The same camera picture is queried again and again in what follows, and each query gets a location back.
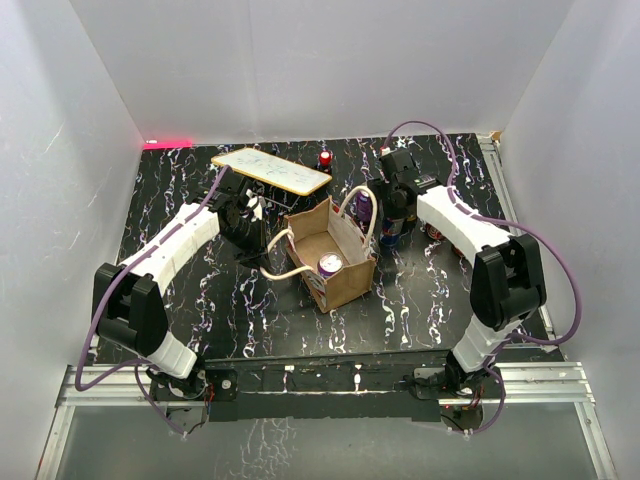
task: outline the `marble tabletop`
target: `marble tabletop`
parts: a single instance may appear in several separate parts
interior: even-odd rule
[[[504,218],[482,152],[473,134],[451,135],[460,174],[462,198],[483,215]],[[199,184],[210,185],[218,167],[211,158],[250,146],[307,166],[317,163],[324,148],[334,153],[333,180],[309,197],[269,202],[272,236],[284,216],[315,206],[327,195],[341,201],[356,185],[379,170],[381,138],[327,140],[257,145],[198,146],[146,150],[142,154],[122,237],[119,260],[143,247],[176,214]],[[422,173],[444,182],[451,163],[439,136],[399,137]],[[383,350],[450,349],[471,318],[471,266],[451,250],[448,241],[429,239],[420,224],[402,235],[393,249],[376,247],[372,291],[322,314],[299,277],[271,282],[257,271],[235,263],[232,248],[218,237],[207,243],[167,288],[165,305],[173,334],[205,358],[314,355]],[[271,252],[276,272],[293,268],[281,242]],[[544,337],[538,315],[527,332]],[[97,363],[118,363],[132,354],[100,341]]]

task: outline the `whiteboard with wooden edge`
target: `whiteboard with wooden edge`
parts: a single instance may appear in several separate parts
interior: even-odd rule
[[[255,148],[218,155],[211,161],[216,165],[229,165],[234,172],[303,197],[331,181],[331,175]]]

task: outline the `blue can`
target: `blue can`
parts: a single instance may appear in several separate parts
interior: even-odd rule
[[[385,218],[382,221],[382,232],[380,233],[380,245],[393,247],[398,243],[402,233],[404,218]]]

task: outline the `white backdrop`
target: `white backdrop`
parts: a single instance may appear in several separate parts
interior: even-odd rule
[[[71,3],[145,139],[228,143],[502,129],[572,0]]]
[[[142,139],[67,0],[0,2],[0,478],[33,478]]]
[[[502,156],[521,220],[549,236],[582,286],[584,320],[563,350],[585,366],[622,479],[640,472],[639,84],[638,2],[577,2],[503,134]],[[551,316],[566,331],[571,291],[557,268],[546,272]]]

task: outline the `metal frame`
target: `metal frame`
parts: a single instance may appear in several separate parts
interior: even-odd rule
[[[502,174],[499,153],[490,137],[477,135],[485,163],[496,189],[498,198],[507,219],[516,221],[513,204],[509,198]],[[553,326],[546,308],[541,316],[550,337]],[[519,344],[509,348],[540,348],[537,345]],[[617,476],[604,436],[600,429],[594,398],[584,369],[579,362],[527,362],[499,363],[507,393],[506,403],[573,403],[582,427],[585,442],[589,449],[599,480],[616,480]],[[99,365],[84,369],[85,379],[100,375],[111,365]],[[147,406],[133,375],[133,368],[123,368],[114,373],[91,391],[78,392],[74,387],[75,369],[69,368],[60,391],[56,415],[45,445],[44,453],[37,473],[37,480],[54,480],[69,435],[76,407],[83,406]],[[142,383],[149,388],[151,380],[141,376]],[[364,392],[342,392],[343,394],[363,395]],[[485,398],[483,403],[495,404],[497,399]],[[466,404],[468,399],[441,399],[440,405]],[[159,402],[163,407],[202,408],[201,402],[171,401]]]

